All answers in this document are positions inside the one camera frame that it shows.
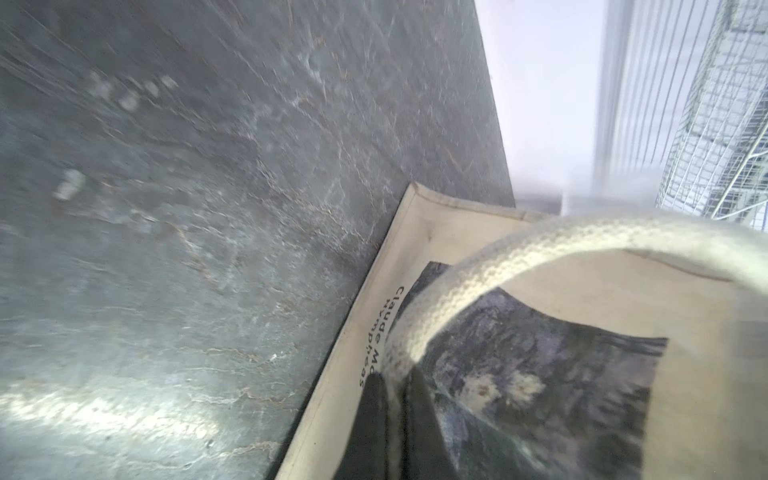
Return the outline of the cream canvas grocery bag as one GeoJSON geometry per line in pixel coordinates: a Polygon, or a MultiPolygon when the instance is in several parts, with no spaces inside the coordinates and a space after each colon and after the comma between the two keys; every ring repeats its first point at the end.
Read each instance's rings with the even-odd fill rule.
{"type": "Polygon", "coordinates": [[[767,237],[655,209],[553,217],[413,183],[277,475],[334,479],[369,375],[387,478],[423,374],[457,479],[763,479],[767,237]]]}

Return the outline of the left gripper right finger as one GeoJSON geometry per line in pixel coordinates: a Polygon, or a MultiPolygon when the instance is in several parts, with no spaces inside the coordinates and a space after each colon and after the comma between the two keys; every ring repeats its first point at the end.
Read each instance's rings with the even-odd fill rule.
{"type": "Polygon", "coordinates": [[[408,376],[403,399],[405,478],[456,480],[457,471],[444,444],[426,380],[417,367],[414,367],[408,376]]]}

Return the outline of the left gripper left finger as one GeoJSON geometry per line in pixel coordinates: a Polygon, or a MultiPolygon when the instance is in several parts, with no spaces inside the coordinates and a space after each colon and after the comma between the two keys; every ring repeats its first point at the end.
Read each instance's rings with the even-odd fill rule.
{"type": "Polygon", "coordinates": [[[380,373],[369,375],[335,480],[387,478],[387,394],[380,373]]]}

